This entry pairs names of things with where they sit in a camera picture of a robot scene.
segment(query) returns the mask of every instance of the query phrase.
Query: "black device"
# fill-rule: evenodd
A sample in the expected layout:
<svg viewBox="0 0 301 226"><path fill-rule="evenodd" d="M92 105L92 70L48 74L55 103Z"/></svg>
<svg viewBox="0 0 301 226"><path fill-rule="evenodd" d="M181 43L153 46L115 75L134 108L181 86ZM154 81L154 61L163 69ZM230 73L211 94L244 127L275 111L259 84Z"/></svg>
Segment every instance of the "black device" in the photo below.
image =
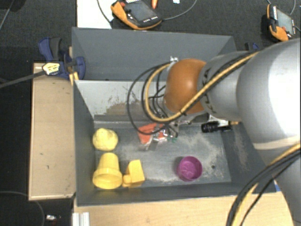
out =
<svg viewBox="0 0 301 226"><path fill-rule="evenodd" d="M143 0L117 0L111 10L122 22L136 30L153 28L162 17Z"/></svg>

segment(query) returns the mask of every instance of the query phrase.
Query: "metal bracket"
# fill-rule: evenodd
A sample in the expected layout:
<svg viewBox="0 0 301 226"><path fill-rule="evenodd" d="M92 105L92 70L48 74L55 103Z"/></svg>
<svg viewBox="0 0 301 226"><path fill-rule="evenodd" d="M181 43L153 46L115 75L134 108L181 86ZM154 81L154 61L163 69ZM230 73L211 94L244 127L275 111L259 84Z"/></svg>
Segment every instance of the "metal bracket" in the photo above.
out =
<svg viewBox="0 0 301 226"><path fill-rule="evenodd" d="M72 226L90 226L90 213L72 213Z"/></svg>

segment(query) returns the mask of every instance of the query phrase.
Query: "clamp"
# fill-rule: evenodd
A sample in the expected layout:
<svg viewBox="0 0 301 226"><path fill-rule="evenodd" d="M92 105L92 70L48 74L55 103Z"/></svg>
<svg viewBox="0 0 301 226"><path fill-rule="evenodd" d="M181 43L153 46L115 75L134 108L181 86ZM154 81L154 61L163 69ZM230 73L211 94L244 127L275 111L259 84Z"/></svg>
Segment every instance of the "clamp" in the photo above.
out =
<svg viewBox="0 0 301 226"><path fill-rule="evenodd" d="M47 62L43 66L44 72L66 80L69 80L73 72L77 72L82 80L86 71L84 58L79 56L72 60L67 52L61 51L61 41L61 38L45 37L38 42L39 51Z"/></svg>

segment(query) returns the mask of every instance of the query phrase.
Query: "yellow cable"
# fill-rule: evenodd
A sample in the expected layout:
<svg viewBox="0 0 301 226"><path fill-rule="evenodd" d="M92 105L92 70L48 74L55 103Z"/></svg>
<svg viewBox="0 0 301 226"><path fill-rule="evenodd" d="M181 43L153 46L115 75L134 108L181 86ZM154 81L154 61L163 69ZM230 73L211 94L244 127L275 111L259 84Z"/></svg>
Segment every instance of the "yellow cable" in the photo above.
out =
<svg viewBox="0 0 301 226"><path fill-rule="evenodd" d="M290 147L288 150L286 150L284 153L282 153L280 156L278 156L277 158L275 158L270 164L269 166L275 164L277 161L283 159L284 157L288 156L289 154L297 151L300 149L300 143ZM241 214L242 208L244 207L246 201L248 200L248 198L251 196L251 194L254 192L255 188L258 186L258 183L256 183L253 187L250 188L250 190L246 193L245 197L240 201L240 204L237 208L237 212L233 218L232 224L231 226L235 226L238 223L238 219L239 216Z"/></svg>
<svg viewBox="0 0 301 226"><path fill-rule="evenodd" d="M294 151L300 149L300 143L290 147L288 150L286 150L284 153L282 153L280 156L276 157L270 164L269 166L273 165L277 161L281 160L282 158L288 156L289 154L293 153Z"/></svg>
<svg viewBox="0 0 301 226"><path fill-rule="evenodd" d="M147 114L155 121L158 122L170 122L176 118L178 118L179 116L181 116L191 105L192 103L194 103L202 94L204 94L204 92L210 88L214 83L216 83L221 77L223 77L226 73L230 72L231 70L235 69L236 67L238 67L239 65L241 65L242 63L244 63L245 61L249 60L250 58L254 57L255 55L257 55L258 52L252 53L242 59L240 59L239 61L235 62L233 65L229 66L227 69L223 70L222 72L220 72L218 75L214 76L208 83L206 83L203 88L185 105L183 106L183 108L177 112L176 114L170 116L170 117L166 117L166 118L159 118L157 117L150 109L150 104L148 99L145 99L145 110L147 112ZM146 90L145 90L145 98L148 98L149 95L149 89L150 89L150 85L151 85L151 81L155 78L155 76L160 73L161 71L163 71L165 68L169 67L170 64L164 65L163 67L157 69L149 78L149 80L147 81L146 84Z"/></svg>

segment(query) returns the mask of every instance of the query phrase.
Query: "yellow ball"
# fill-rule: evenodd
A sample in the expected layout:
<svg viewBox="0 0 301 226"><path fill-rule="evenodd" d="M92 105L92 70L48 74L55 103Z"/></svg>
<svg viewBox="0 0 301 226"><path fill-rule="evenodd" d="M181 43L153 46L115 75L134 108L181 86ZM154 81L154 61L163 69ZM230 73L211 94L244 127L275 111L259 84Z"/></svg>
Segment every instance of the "yellow ball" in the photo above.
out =
<svg viewBox="0 0 301 226"><path fill-rule="evenodd" d="M113 130L100 128L93 135L93 145L98 150L112 151L117 143L118 136Z"/></svg>

